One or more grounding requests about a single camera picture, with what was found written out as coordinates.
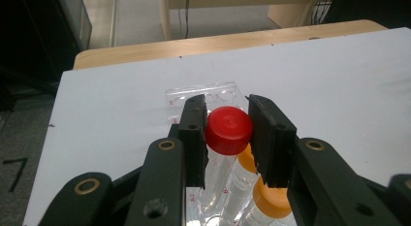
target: red cap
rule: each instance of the red cap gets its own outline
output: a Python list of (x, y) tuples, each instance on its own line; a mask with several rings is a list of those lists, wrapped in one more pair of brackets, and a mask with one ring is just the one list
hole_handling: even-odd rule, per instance
[(237, 155), (247, 147), (253, 123), (244, 111), (235, 107), (221, 107), (208, 116), (205, 141), (215, 152)]

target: handwritten number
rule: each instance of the handwritten number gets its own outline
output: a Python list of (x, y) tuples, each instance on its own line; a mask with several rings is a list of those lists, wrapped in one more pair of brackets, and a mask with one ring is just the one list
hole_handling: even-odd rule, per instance
[(3, 165), (10, 165), (10, 164), (14, 164), (15, 162), (21, 162), (20, 169), (19, 169), (18, 172), (17, 172), (15, 181), (13, 182), (12, 187), (10, 187), (9, 192), (14, 192), (14, 191), (15, 191), (16, 186), (17, 186), (17, 184), (18, 184), (18, 181), (20, 180), (21, 175), (23, 174), (23, 170), (24, 170), (24, 167), (25, 167), (25, 165), (26, 165), (26, 163), (27, 163), (27, 159), (28, 159), (28, 158), (25, 157), (25, 158), (16, 159), (16, 160), (5, 160), (5, 161), (3, 161)]

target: gray carpet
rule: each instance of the gray carpet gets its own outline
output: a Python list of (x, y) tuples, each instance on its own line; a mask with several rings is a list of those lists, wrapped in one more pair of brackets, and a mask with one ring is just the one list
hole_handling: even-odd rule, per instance
[(19, 100), (15, 112), (1, 114), (0, 225), (22, 224), (53, 101), (46, 95), (31, 97)]

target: bottle cap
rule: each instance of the bottle cap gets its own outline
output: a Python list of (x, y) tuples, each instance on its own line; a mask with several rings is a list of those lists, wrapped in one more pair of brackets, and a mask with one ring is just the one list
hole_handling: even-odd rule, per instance
[(245, 150), (237, 156), (239, 164), (250, 173), (257, 173), (257, 168), (254, 163), (254, 156), (251, 153), (251, 145), (245, 148)]
[(237, 155), (245, 150), (253, 132), (253, 123), (244, 111), (221, 107), (208, 116), (205, 141), (215, 152)]
[(271, 218), (284, 218), (291, 213), (287, 188), (269, 188), (261, 177), (254, 186), (253, 199), (257, 208)]

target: orange cap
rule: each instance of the orange cap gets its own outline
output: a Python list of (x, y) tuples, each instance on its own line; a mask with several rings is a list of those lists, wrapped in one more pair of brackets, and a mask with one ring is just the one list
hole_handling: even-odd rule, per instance
[(245, 148), (245, 150), (237, 156), (239, 164), (251, 173), (257, 173), (256, 165), (254, 164), (254, 156), (251, 152), (251, 145)]
[(257, 208), (271, 218), (284, 218), (291, 212), (287, 188), (269, 188), (261, 177), (254, 186), (253, 199)]

